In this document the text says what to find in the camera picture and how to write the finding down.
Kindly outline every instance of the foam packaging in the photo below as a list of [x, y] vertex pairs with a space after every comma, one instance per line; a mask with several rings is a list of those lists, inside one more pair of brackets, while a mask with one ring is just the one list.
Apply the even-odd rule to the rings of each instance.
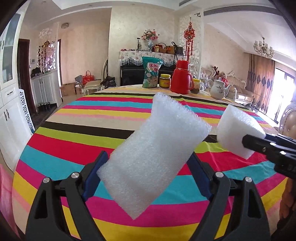
[[159, 92], [151, 116], [114, 150], [97, 174], [133, 219], [167, 188], [211, 126]]
[[242, 138], [245, 135], [265, 138], [266, 134], [259, 123], [249, 114], [228, 105], [217, 126], [217, 141], [232, 153], [248, 159], [254, 151], [245, 148]]

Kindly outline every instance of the metal screw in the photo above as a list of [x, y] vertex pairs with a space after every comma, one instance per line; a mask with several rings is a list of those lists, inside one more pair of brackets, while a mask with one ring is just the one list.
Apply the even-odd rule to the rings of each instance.
[[216, 177], [222, 178], [224, 174], [222, 172], [216, 172]]
[[43, 179], [43, 183], [48, 183], [50, 181], [49, 177]]
[[79, 173], [78, 173], [78, 172], [73, 172], [73, 173], [71, 174], [71, 177], [72, 177], [72, 178], [78, 178], [78, 177], [79, 177]]
[[252, 178], [250, 178], [250, 177], [246, 177], [245, 180], [246, 180], [246, 182], [248, 182], [248, 183], [251, 183], [251, 182], [253, 181]]

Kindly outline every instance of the flower vase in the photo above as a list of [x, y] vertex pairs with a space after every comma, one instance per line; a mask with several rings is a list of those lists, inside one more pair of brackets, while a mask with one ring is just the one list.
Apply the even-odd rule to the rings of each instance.
[[152, 52], [153, 46], [154, 46], [154, 43], [152, 42], [152, 40], [148, 39], [147, 47], [150, 50], [150, 52]]

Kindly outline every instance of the turquoise stripe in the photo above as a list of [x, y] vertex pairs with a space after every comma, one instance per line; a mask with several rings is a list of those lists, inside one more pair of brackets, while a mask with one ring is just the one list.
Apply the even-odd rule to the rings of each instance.
[[[142, 109], [151, 109], [151, 103], [138, 103], [138, 102], [119, 102], [119, 101], [73, 101], [69, 105], [78, 105], [78, 106], [111, 106], [111, 107], [133, 107], [133, 108], [142, 108]], [[188, 109], [192, 110], [194, 113], [204, 113], [204, 114], [211, 114], [211, 115], [223, 115], [222, 110], [212, 110], [206, 108], [199, 108], [199, 107], [191, 107], [189, 105], [184, 105]], [[262, 121], [259, 116], [253, 116], [256, 120]]]
[[[67, 178], [70, 173], [80, 172], [83, 165], [60, 159], [44, 152], [26, 146], [21, 158], [24, 163], [53, 180]], [[229, 178], [241, 180], [245, 176], [251, 176], [255, 184], [275, 174], [274, 164], [265, 161], [256, 165], [224, 172]], [[101, 182], [95, 192], [95, 196], [112, 199]], [[206, 200], [203, 197], [191, 175], [176, 176], [166, 190], [152, 204], [184, 204]]]

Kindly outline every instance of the glass cabinet door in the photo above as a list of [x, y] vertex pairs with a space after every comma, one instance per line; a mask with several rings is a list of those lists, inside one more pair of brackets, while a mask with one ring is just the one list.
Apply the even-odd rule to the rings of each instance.
[[12, 56], [13, 56], [13, 43], [15, 40], [15, 33], [17, 30], [17, 24], [20, 20], [20, 14], [15, 14], [9, 22], [7, 33], [4, 40], [4, 44], [1, 47], [3, 51], [2, 59], [2, 75], [3, 83], [12, 80]]

